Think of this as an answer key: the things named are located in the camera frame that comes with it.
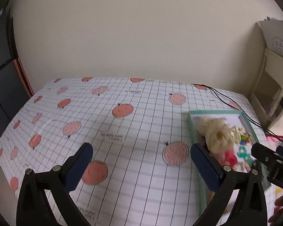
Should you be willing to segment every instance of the grid pattern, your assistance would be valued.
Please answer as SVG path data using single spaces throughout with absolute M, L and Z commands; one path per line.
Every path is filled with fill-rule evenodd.
M 99 95 L 95 88 L 107 86 Z M 220 90 L 235 100 L 248 115 L 257 117 L 248 100 L 240 94 Z M 170 93 L 186 97 L 182 105 L 169 101 Z M 71 99 L 64 108 L 57 105 Z M 133 112 L 116 118 L 112 110 L 118 104 L 130 104 Z M 199 217 L 199 187 L 195 166 L 189 158 L 180 167 L 165 164 L 162 151 L 166 142 L 181 141 L 191 146 L 187 124 L 189 110 L 227 110 L 207 89 L 192 84 L 143 80 L 132 82 L 125 78 L 61 79 L 49 82 L 33 96 L 14 117 L 0 138 L 0 165 L 8 181 L 19 180 L 15 191 L 18 197 L 24 172 L 49 171 L 63 162 L 86 141 L 92 144 L 94 160 L 105 162 L 107 178 L 99 185 L 82 180 L 70 196 L 94 226 L 128 225 L 193 225 Z M 32 121 L 38 115 L 37 122 Z M 63 127 L 81 122 L 79 131 L 65 136 Z M 260 142 L 266 145 L 263 131 L 254 126 Z M 35 148 L 29 147 L 33 135 L 41 136 Z M 109 140 L 106 135 L 123 135 L 121 141 Z M 11 161 L 10 154 L 17 147 L 18 154 Z M 53 197 L 46 192 L 59 223 L 66 225 Z M 274 187 L 266 192 L 268 215 L 273 213 Z M 219 224 L 226 221 L 226 216 Z

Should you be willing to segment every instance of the pink pomegranate print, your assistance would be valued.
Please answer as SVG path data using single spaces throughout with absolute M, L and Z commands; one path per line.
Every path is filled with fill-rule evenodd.
M 38 120 L 40 120 L 40 118 L 43 116 L 42 113 L 37 113 L 36 116 L 34 116 L 34 118 L 32 119 L 32 124 L 36 124 L 38 122 Z
M 69 103 L 71 102 L 70 98 L 64 99 L 61 102 L 58 103 L 58 108 L 64 108 L 65 106 L 67 106 Z
M 186 97 L 181 93 L 170 93 L 169 101 L 174 105 L 182 105 L 186 102 Z
M 91 93 L 94 94 L 94 95 L 100 95 L 100 94 L 107 92 L 107 91 L 108 91 L 108 87 L 102 86 L 102 87 L 97 87 L 97 88 L 93 89 Z
M 1 148 L 0 149 L 0 157 L 2 156 L 2 154 L 3 154 L 3 149 Z
M 88 82 L 88 81 L 90 81 L 92 79 L 92 77 L 84 77 L 83 79 L 82 79 L 82 82 Z
M 133 106 L 129 104 L 118 104 L 113 110 L 112 114 L 115 117 L 125 117 L 133 112 Z
M 67 89 L 68 89 L 68 87 L 62 87 L 62 88 L 60 88 L 59 91 L 57 91 L 57 94 L 64 93 Z
M 144 81 L 144 79 L 143 78 L 130 78 L 130 81 L 132 81 L 133 83 L 137 83 L 137 82 Z
M 236 111 L 237 109 L 238 109 L 238 110 L 241 110 L 241 108 L 240 108 L 237 104 L 235 104 L 233 101 L 229 101 L 228 104 L 231 106 L 231 108 L 232 108 L 234 111 Z
M 19 181 L 18 179 L 14 176 L 11 178 L 11 181 L 10 181 L 10 186 L 11 186 L 11 189 L 15 192 L 18 187 L 19 187 Z
M 168 144 L 162 152 L 163 160 L 168 165 L 179 166 L 186 162 L 189 156 L 188 146 L 180 141 Z
M 11 152 L 11 161 L 13 161 L 18 155 L 18 148 L 15 147 Z
M 35 99 L 34 103 L 39 102 L 43 96 L 39 96 Z
M 63 127 L 62 132 L 64 135 L 70 136 L 70 135 L 76 134 L 80 128 L 81 128 L 81 122 L 73 121 L 73 122 L 67 123 Z
M 102 161 L 92 161 L 85 170 L 82 179 L 86 184 L 95 185 L 104 181 L 108 175 L 108 167 Z
M 20 125 L 20 123 L 21 123 L 21 121 L 18 120 L 14 125 L 14 129 L 16 129 Z
M 194 84 L 194 87 L 197 88 L 197 89 L 199 89 L 199 90 L 205 90 L 205 89 L 207 89 L 207 87 L 205 87 L 205 86 L 196 85 L 196 84 Z
M 37 147 L 41 142 L 41 139 L 42 139 L 41 135 L 35 134 L 29 141 L 29 147 L 35 149 L 35 147 Z

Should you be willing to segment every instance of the metal screw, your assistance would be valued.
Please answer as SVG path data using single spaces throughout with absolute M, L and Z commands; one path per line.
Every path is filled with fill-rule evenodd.
M 257 171 L 256 169 L 253 169 L 253 170 L 252 170 L 252 174 L 258 175 L 258 171 Z
M 27 175 L 31 174 L 31 172 L 32 172 L 32 170 L 30 168 L 25 170 L 25 174 L 27 174 Z
M 228 165 L 224 166 L 223 169 L 227 172 L 229 172 L 230 170 L 232 170 L 232 168 Z
M 55 165 L 55 166 L 52 168 L 52 170 L 53 170 L 54 172 L 58 172 L 60 169 L 61 169 L 61 166 L 60 166 L 60 165 Z

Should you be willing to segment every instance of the beige wall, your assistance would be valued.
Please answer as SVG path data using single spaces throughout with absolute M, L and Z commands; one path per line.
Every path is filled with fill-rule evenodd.
M 17 50 L 34 91 L 66 77 L 204 83 L 249 94 L 274 0 L 14 0 Z

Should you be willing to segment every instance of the patterned tablecloth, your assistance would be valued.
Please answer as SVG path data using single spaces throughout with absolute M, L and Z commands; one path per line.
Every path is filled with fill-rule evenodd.
M 258 121 L 243 95 L 220 91 Z M 18 196 L 27 168 L 49 171 L 86 141 L 93 146 L 93 162 L 70 196 L 92 226 L 190 226 L 199 217 L 198 178 L 186 152 L 191 146 L 187 115 L 193 109 L 230 107 L 210 90 L 192 84 L 56 79 L 8 125 L 0 138 L 0 165 Z M 253 128 L 266 145 L 263 131 Z M 180 158 L 171 154 L 176 149 Z M 51 193 L 46 194 L 59 223 L 66 225 Z M 266 191 L 269 216 L 274 198 L 271 187 Z

